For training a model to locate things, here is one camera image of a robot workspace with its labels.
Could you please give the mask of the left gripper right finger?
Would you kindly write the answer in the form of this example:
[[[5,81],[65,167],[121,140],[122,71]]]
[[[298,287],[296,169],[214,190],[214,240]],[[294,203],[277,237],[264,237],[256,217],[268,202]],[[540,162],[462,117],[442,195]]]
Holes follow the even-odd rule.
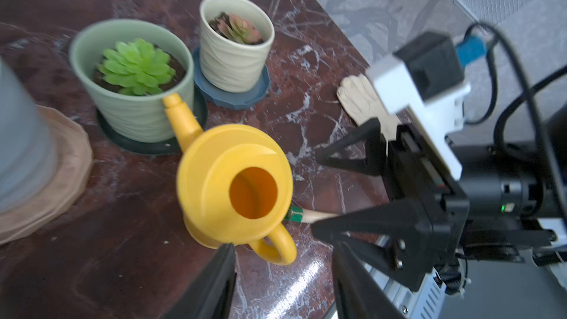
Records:
[[[339,318],[403,317],[345,242],[334,246],[332,274]]]

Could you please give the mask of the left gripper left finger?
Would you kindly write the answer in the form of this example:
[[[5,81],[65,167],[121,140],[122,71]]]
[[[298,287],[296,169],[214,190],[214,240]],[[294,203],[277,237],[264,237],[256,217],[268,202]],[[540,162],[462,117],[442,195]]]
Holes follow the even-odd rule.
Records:
[[[164,318],[229,318],[235,266],[235,246],[222,245]]]

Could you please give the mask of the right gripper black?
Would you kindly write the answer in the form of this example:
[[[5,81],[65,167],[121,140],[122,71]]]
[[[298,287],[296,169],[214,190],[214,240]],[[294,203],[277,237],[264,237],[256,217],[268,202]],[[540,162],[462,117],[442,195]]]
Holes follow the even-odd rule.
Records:
[[[365,263],[416,291],[434,267],[453,261],[470,202],[414,126],[399,125],[386,151],[381,123],[372,118],[317,153],[320,165],[382,175],[390,203],[318,221],[312,234],[330,245],[347,243]],[[388,236],[391,248],[353,233]]]

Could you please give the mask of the yellow watering can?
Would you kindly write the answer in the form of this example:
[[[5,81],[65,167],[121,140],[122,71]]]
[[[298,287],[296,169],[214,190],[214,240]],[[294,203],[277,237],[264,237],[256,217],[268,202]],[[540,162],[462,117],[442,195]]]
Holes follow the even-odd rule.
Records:
[[[162,102],[183,152],[177,197],[190,235],[207,248],[249,245],[264,261],[292,264],[297,248],[282,221],[293,177],[279,144],[242,124],[205,131],[178,94]]]

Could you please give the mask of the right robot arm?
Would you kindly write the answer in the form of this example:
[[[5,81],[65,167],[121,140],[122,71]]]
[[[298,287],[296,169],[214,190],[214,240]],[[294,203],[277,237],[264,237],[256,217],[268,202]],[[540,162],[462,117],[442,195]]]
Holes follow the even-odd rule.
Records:
[[[460,261],[521,263],[525,249],[555,248],[563,235],[545,219],[562,219],[532,144],[457,146],[462,177],[453,179],[418,131],[378,119],[325,148],[320,164],[381,177],[389,202],[321,220],[313,236],[343,242],[354,255],[411,290],[437,271],[454,295],[466,284]]]

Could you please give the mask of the cream pot pink succulent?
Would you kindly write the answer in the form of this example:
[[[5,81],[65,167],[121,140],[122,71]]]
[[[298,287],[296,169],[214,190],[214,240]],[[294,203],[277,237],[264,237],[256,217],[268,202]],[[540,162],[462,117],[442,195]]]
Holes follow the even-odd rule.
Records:
[[[271,19],[250,0],[202,0],[199,14],[203,75],[223,91],[250,91],[275,40]]]

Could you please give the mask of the white pot red succulent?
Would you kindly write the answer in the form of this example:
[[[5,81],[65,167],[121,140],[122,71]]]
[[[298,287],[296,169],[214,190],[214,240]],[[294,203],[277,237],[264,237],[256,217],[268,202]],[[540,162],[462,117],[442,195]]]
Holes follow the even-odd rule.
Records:
[[[16,74],[1,60],[1,212],[42,191],[56,173],[50,127]]]

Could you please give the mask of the green pot green succulent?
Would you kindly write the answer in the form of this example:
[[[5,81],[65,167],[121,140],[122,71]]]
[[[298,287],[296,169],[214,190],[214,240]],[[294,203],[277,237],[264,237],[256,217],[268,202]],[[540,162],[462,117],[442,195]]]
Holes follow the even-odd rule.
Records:
[[[194,62],[172,32],[134,19],[112,19],[83,29],[69,51],[72,69],[111,126],[129,133],[156,130],[164,97],[191,106]]]

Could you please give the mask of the beige gardening glove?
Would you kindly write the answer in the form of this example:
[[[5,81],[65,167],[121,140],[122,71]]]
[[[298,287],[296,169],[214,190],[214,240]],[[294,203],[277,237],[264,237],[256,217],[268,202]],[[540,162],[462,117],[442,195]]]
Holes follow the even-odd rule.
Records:
[[[385,139],[387,141],[396,139],[397,127],[401,124],[400,119],[386,112],[365,75],[350,75],[342,79],[337,90],[337,97],[343,109],[357,126],[363,125],[372,118],[377,118]]]

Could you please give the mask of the dark green saucer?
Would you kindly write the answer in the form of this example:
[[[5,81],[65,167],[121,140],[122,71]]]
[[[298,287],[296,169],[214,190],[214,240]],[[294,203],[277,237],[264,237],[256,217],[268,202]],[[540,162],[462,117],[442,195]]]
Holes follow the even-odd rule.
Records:
[[[194,88],[193,101],[190,106],[196,121],[205,129],[208,122],[209,109],[203,92],[198,88]],[[167,156],[181,154],[181,148],[174,135],[171,125],[168,124],[167,116],[164,111],[156,121],[157,125],[148,125],[143,127],[156,127],[156,130],[140,130],[132,134],[122,130],[118,130],[111,126],[110,122],[103,116],[103,113],[96,110],[96,120],[103,134],[116,146],[127,152],[149,155],[149,156]]]

